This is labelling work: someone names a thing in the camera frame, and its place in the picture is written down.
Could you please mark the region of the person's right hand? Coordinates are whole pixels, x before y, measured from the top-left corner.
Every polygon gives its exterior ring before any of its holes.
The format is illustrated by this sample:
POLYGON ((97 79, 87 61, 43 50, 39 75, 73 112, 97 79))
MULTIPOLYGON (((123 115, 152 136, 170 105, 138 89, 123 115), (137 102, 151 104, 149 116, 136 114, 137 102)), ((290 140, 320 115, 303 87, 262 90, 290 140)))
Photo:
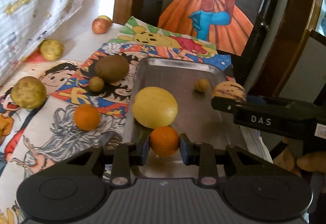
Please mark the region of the person's right hand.
POLYGON ((283 137, 270 151, 272 160, 281 168, 302 176, 301 171, 323 174, 321 193, 325 194, 325 151, 303 153, 303 142, 283 137))

